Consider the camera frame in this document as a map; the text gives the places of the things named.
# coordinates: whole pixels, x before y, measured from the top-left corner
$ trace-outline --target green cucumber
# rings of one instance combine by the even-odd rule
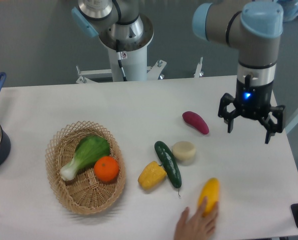
[[[166,171],[171,184],[179,189],[182,185],[180,171],[176,162],[176,159],[169,149],[169,147],[162,141],[157,141],[154,144],[155,152],[158,155],[164,170]]]

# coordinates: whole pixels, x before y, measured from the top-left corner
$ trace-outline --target blue led light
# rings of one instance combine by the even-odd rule
[[[251,93],[249,93],[249,92],[245,92],[245,93],[243,94],[243,98],[244,98],[244,100],[248,100],[248,99],[250,98],[250,96],[251,96]]]

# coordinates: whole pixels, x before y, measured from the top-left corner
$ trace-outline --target yellow mango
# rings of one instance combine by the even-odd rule
[[[202,204],[205,197],[207,197],[207,206],[203,213],[203,217],[207,216],[212,209],[216,202],[219,201],[219,194],[220,194],[220,182],[217,178],[213,177],[210,178],[204,185],[200,197],[198,199],[198,207]]]
[[[144,190],[149,190],[160,183],[166,175],[166,171],[156,161],[152,161],[140,174],[138,183]]]

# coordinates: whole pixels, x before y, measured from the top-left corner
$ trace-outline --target human hand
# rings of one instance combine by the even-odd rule
[[[214,234],[218,217],[219,204],[214,205],[213,210],[202,217],[207,206],[205,197],[191,219],[188,219],[189,208],[186,207],[176,225],[174,240],[207,240]]]

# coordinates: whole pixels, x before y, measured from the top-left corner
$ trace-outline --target yellow fruit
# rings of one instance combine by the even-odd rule
[[[203,202],[204,198],[207,197],[207,206],[203,213],[203,217],[207,216],[212,209],[216,202],[219,201],[219,194],[220,194],[220,182],[217,178],[210,178],[206,184],[204,185],[200,197],[198,199],[198,207]]]

